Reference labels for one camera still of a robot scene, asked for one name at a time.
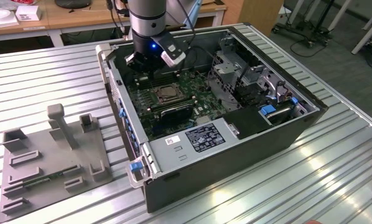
sticker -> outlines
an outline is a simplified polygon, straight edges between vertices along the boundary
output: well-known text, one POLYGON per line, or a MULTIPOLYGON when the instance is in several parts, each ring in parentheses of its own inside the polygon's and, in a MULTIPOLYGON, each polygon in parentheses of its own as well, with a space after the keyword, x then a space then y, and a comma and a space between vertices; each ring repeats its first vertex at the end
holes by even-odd
POLYGON ((180 141, 180 138, 179 138, 177 135, 171 137, 171 138, 168 138, 168 139, 165 139, 167 145, 171 145, 171 144, 173 144, 173 143, 176 143, 179 141, 180 141))
POLYGON ((203 152, 212 147, 225 143, 221 134, 213 124, 208 124, 189 132, 185 132, 196 152, 203 152))
POLYGON ((27 27, 23 30, 36 30, 36 29, 45 29, 45 27, 27 27))

white label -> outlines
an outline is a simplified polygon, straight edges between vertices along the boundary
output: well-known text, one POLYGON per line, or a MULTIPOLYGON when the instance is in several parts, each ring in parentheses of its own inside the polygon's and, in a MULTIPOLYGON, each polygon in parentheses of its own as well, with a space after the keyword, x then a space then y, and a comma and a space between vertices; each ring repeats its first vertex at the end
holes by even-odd
POLYGON ((180 138, 179 138, 177 135, 171 137, 171 138, 168 138, 168 139, 165 139, 167 145, 171 145, 171 144, 173 144, 173 143, 176 143, 179 141, 180 141, 180 138))
POLYGON ((36 30, 36 29, 45 29, 45 27, 27 27, 23 30, 36 30))

open computer tower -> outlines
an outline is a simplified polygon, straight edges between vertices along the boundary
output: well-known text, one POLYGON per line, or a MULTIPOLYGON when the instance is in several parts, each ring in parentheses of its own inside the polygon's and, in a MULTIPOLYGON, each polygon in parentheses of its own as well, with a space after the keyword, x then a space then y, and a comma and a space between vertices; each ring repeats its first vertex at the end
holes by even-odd
POLYGON ((109 49, 127 172, 148 212, 288 148, 328 109, 233 27, 197 29, 184 63, 153 75, 127 67, 132 42, 109 49))

motherboard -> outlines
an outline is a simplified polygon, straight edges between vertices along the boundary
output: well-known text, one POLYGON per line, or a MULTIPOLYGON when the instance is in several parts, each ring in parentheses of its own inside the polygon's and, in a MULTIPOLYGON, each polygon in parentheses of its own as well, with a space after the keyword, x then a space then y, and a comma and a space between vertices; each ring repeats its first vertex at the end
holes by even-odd
POLYGON ((215 120, 227 111, 211 91, 208 72, 185 71, 165 80, 135 80, 129 97, 149 140, 215 120))

wooden table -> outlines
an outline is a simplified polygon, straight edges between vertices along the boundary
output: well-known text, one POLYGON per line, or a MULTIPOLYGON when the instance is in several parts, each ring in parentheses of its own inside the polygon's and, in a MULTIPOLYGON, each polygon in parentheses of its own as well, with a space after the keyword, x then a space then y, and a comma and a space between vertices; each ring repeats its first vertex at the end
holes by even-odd
POLYGON ((43 11, 40 21, 19 21, 17 26, 0 28, 0 41, 48 35, 49 23, 45 2, 37 3, 43 11))
MULTIPOLYGON (((43 10, 41 21, 20 22, 19 26, 0 28, 0 40, 48 35, 55 47, 61 47, 64 46, 61 34, 115 27, 105 0, 93 0, 91 7, 76 9, 73 12, 59 7, 55 0, 41 0, 39 5, 43 10)), ((199 18, 213 17, 212 26, 220 26, 225 10, 225 5, 205 4, 201 6, 199 18)), ((121 22, 124 26, 131 25, 129 18, 123 17, 121 22)))

